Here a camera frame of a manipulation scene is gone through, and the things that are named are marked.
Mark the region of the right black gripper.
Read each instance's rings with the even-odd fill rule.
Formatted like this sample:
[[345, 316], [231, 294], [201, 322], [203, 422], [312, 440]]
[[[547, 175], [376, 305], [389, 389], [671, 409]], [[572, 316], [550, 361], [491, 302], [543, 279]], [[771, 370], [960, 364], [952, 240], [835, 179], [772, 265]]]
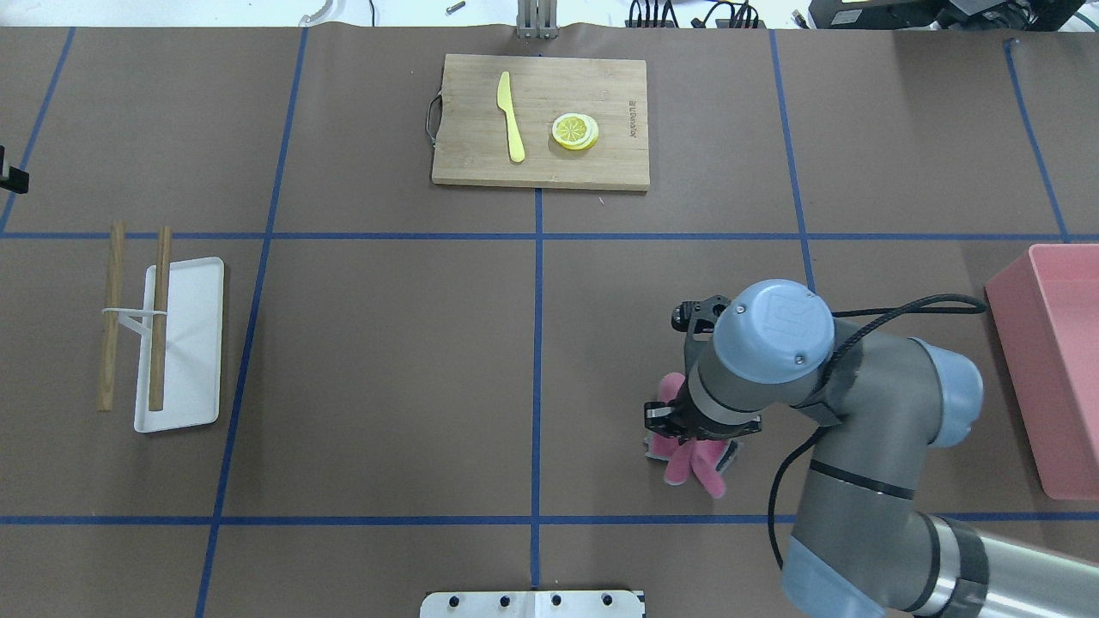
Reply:
[[762, 431], [757, 410], [730, 409], [708, 395], [697, 400], [691, 391], [680, 391], [670, 402], [644, 402], [644, 426], [659, 437], [680, 441], [723, 441]]

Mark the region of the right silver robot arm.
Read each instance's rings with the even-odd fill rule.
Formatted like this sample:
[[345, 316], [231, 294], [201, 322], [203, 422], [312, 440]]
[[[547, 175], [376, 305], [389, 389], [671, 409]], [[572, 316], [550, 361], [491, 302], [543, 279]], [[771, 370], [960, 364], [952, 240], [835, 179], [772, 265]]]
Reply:
[[789, 279], [686, 300], [671, 309], [682, 383], [645, 404], [645, 427], [682, 445], [728, 441], [758, 432], [777, 402], [815, 422], [777, 470], [811, 455], [792, 534], [775, 555], [786, 598], [810, 617], [1095, 617], [1095, 564], [912, 504], [926, 453], [969, 434], [984, 379], [970, 358], [882, 325], [985, 312], [981, 299], [934, 294], [866, 309], [858, 325]]

